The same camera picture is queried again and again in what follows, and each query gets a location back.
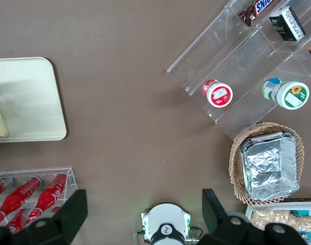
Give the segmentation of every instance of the clear acrylic organizer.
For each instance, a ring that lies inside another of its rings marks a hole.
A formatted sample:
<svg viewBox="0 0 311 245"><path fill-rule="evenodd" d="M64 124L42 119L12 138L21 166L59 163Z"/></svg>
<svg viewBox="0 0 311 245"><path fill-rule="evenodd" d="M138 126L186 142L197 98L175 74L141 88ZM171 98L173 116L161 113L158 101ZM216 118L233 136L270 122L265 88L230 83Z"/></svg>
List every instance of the clear acrylic organizer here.
<svg viewBox="0 0 311 245"><path fill-rule="evenodd" d="M276 104L262 95L272 77L306 82L311 77L311 0L275 0L250 27L239 13L254 0L231 0L221 13L167 69L185 91L233 140L268 114ZM272 11L291 6L305 29L297 42L283 41L268 20ZM213 107L202 94L209 79L228 84L231 103Z"/></svg>
<svg viewBox="0 0 311 245"><path fill-rule="evenodd" d="M58 200L55 204L45 211L48 213L54 206L60 205L62 206L69 197L77 190L77 184L75 181L74 173L72 168L57 168L57 169L48 169L48 170L31 170L31 171L18 171L13 173L0 173L1 175L8 174L14 179L14 185L11 188L6 189L0 195L0 207L3 204L5 198L12 193L17 187L22 185L26 179L30 176L38 176L42 180L42 185L30 196L30 198L23 204L21 208L34 208L38 202L40 194L44 191L44 189L54 180L54 178L59 173L66 173L67 180L63 193L59 196ZM0 223L0 226L5 226L18 212L18 210L10 213L6 216L6 218Z"/></svg>

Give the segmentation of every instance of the aluminum foil container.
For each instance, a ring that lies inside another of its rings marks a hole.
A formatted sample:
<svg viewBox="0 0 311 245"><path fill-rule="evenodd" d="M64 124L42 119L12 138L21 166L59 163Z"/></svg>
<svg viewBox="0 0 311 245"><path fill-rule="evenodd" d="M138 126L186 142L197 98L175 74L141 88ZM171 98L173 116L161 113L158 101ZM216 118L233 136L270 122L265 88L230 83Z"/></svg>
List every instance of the aluminum foil container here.
<svg viewBox="0 0 311 245"><path fill-rule="evenodd" d="M284 197L299 189L297 183L296 139L282 131L241 144L245 188L253 200Z"/></svg>

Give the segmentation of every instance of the sunflower label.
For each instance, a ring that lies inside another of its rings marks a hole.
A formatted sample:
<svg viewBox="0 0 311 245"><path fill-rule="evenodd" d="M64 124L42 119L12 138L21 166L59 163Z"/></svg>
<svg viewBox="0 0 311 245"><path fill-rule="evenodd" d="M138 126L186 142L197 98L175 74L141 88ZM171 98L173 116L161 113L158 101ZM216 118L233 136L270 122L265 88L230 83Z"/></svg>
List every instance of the sunflower label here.
<svg viewBox="0 0 311 245"><path fill-rule="evenodd" d="M285 95L285 102L289 107L299 107L305 100L307 92L302 86L292 87Z"/></svg>

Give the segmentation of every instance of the wicker basket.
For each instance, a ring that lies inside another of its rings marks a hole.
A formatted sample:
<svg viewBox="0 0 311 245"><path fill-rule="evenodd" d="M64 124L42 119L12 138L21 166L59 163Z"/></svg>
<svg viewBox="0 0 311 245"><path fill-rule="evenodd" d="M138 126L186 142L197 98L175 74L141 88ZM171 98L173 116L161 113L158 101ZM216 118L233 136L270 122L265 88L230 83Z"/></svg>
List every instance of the wicker basket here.
<svg viewBox="0 0 311 245"><path fill-rule="evenodd" d="M296 136L296 162L297 162L297 182L300 180L300 176L303 169L304 164L304 146L299 135L292 129L275 124L273 122L262 122L254 127L252 127L249 131L243 134L238 140L236 140L231 148L230 152L230 160L229 160L229 175L231 179L231 183L234 185L235 195L238 199L243 201L243 203L247 205L265 205L270 203L278 203L283 201L286 197L275 198L267 201L255 201L252 200L246 189L245 189L245 181L243 174L243 163L241 158L240 144L244 139L254 138L258 136L268 135L272 133L277 133L282 130L289 130L293 132Z"/></svg>

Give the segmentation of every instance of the acrylic shelf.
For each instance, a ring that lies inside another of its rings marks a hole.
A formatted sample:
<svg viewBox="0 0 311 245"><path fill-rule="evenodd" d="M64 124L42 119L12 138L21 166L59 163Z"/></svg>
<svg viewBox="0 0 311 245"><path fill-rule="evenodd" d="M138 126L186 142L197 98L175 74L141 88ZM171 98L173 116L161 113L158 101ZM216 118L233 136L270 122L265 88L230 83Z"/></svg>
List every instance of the acrylic shelf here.
<svg viewBox="0 0 311 245"><path fill-rule="evenodd" d="M221 13L167 69L185 91L233 140L267 115L276 104L262 96L272 77L306 82L311 77L311 0L275 0L250 27L238 14L254 0L230 1ZM297 42L283 41L268 20L277 8L291 6L305 29ZM213 107L202 94L209 79L234 92L224 108Z"/></svg>

